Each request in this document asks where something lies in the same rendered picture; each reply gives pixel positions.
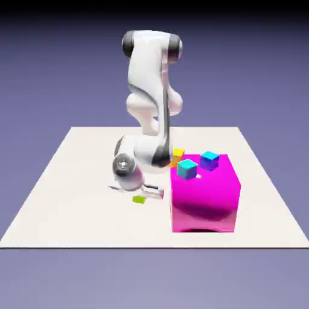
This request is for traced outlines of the small yellow cube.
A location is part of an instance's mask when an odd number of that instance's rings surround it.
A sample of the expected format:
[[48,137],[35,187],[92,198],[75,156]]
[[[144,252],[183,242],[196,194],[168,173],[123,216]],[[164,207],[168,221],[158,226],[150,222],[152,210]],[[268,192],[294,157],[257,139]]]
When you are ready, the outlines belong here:
[[185,154],[184,149],[174,148],[173,153],[172,153],[171,162],[168,166],[171,168],[176,168],[178,162],[180,162],[183,159],[184,154]]

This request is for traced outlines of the large magenta box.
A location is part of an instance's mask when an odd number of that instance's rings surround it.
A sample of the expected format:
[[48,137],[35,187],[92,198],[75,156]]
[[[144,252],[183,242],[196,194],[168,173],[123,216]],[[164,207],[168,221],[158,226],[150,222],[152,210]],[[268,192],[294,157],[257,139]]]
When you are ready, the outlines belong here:
[[170,169],[173,232],[234,232],[241,183],[229,156],[218,156],[212,171],[198,167],[197,176],[185,180]]

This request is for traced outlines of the small blue cube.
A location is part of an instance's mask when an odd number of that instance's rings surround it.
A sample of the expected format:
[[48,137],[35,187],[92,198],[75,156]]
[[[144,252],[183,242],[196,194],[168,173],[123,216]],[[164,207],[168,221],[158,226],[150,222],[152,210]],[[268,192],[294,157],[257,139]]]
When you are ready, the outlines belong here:
[[200,167],[212,171],[218,167],[220,156],[217,153],[206,151],[200,155]]

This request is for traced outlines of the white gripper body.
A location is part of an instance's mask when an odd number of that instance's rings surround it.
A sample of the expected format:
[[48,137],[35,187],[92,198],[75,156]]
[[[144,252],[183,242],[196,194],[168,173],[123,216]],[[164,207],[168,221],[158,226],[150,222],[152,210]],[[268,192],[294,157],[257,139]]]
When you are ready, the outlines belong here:
[[153,198],[153,199],[163,199],[165,191],[163,188],[144,184],[140,189],[133,190],[133,191],[127,191],[125,189],[122,189],[119,185],[108,185],[108,188],[111,188],[113,190],[119,191],[121,193],[130,193],[133,196],[144,196],[146,198]]

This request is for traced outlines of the small cyan cube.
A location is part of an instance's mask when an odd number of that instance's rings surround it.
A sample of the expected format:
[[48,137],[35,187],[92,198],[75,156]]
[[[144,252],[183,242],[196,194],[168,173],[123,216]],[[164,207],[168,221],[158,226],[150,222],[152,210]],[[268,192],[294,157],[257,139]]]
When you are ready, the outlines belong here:
[[198,164],[190,159],[185,159],[177,163],[177,175],[185,180],[193,179],[197,176]]

